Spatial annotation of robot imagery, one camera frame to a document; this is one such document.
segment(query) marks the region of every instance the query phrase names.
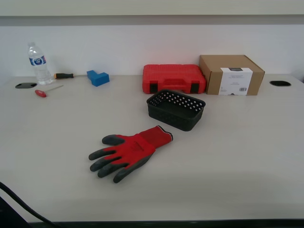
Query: black screwdriver handle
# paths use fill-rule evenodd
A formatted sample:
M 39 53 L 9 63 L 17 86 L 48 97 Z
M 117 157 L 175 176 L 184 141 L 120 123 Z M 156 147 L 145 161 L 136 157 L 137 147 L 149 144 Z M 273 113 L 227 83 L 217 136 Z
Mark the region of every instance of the black screwdriver handle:
M 73 74 L 62 74 L 62 73 L 59 73 L 59 74 L 54 74 L 54 78 L 55 79 L 74 78 L 74 75 Z

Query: toolbox handle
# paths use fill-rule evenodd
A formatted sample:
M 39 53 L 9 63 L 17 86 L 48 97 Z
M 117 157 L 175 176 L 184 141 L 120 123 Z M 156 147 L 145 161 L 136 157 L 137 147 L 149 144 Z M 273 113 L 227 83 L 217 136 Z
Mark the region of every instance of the toolbox handle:
M 181 78 L 167 78 L 163 81 L 163 87 L 166 89 L 179 89 L 183 90 L 186 89 L 186 82 L 184 79 Z

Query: black plastic basket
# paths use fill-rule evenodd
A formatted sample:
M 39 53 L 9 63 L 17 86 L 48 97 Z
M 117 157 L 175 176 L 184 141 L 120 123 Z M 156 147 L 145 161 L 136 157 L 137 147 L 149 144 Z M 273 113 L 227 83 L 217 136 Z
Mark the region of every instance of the black plastic basket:
M 171 90 L 161 90 L 147 100 L 149 116 L 182 131 L 191 131 L 203 114 L 205 102 Z

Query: water bottle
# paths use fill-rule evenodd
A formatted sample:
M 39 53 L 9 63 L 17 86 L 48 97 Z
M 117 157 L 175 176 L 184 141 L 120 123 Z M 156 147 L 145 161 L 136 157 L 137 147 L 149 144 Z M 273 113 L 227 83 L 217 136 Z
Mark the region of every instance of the water bottle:
M 28 57 L 34 68 L 36 78 L 40 85 L 47 85 L 54 81 L 47 68 L 47 61 L 42 51 L 34 42 L 28 44 Z

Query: black cable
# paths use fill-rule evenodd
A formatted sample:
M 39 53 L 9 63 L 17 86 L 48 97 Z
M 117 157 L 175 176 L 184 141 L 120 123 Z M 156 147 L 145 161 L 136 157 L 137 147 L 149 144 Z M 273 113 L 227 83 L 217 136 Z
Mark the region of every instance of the black cable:
M 36 218 L 40 219 L 41 221 L 49 224 L 52 227 L 55 228 L 61 228 L 60 226 L 56 225 L 55 223 L 51 222 L 50 220 L 46 219 L 42 215 L 38 214 L 36 211 L 34 211 L 32 208 L 30 208 L 25 202 L 23 202 L 22 199 L 19 198 L 11 189 L 9 189 L 5 184 L 0 182 L 0 189 L 5 191 L 10 197 L 12 197 L 13 200 L 15 200 L 21 207 L 23 207 L 26 211 L 28 211 L 30 214 L 35 216 Z

